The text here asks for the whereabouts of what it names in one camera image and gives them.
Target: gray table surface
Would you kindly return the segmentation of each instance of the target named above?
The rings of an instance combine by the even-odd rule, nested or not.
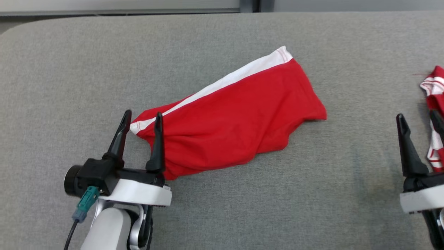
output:
[[[406,215],[395,116],[421,156],[430,128],[418,87],[444,65],[444,12],[81,17],[0,36],[0,248],[61,249],[74,164],[100,157],[125,109],[184,98],[282,45],[328,120],[249,164],[180,177],[154,212],[153,249],[431,249]],[[124,155],[142,168],[149,145]],[[71,249],[81,246],[89,219]]]

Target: gray textile tabletop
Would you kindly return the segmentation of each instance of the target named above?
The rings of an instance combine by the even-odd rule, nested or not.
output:
[[[425,161],[419,83],[444,65],[444,12],[81,17],[0,36],[0,248],[62,249],[78,198],[66,171],[107,150],[126,109],[197,92],[282,45],[327,112],[283,151],[169,182],[152,249],[431,249],[404,214],[396,114]],[[126,166],[149,145],[128,134]],[[80,224],[80,248],[91,222]]]

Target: red and white garment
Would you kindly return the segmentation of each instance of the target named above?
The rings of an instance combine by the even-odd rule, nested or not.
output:
[[[441,115],[444,114],[444,69],[436,66],[433,72],[420,84],[420,87],[426,91],[427,106],[429,109],[438,109]],[[444,172],[443,142],[440,135],[433,128],[433,123],[430,121],[432,128],[432,138],[430,140],[430,147],[428,149],[427,158],[432,165],[434,172]]]
[[[284,149],[304,121],[327,118],[285,46],[191,96],[142,112],[130,129],[151,148],[157,112],[163,114],[164,175],[169,180],[245,164],[258,153]]]

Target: black cable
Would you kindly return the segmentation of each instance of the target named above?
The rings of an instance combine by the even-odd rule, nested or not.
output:
[[[66,239],[65,247],[63,248],[63,250],[68,250],[69,242],[71,241],[77,223],[79,223],[79,220],[75,219],[74,223],[72,224],[71,231],[69,231],[68,238]]]

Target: garment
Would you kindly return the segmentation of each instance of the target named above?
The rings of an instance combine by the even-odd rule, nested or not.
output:
[[[438,109],[441,115],[444,114],[444,69],[436,66],[433,72],[420,84],[420,87],[426,92],[427,106],[429,109]],[[432,138],[428,149],[427,158],[432,165],[434,172],[444,172],[441,160],[444,159],[443,142],[440,135],[432,128]]]
[[[163,114],[166,179],[245,164],[284,149],[304,121],[326,119],[325,107],[285,46],[180,101],[149,109],[131,131],[154,142]]]

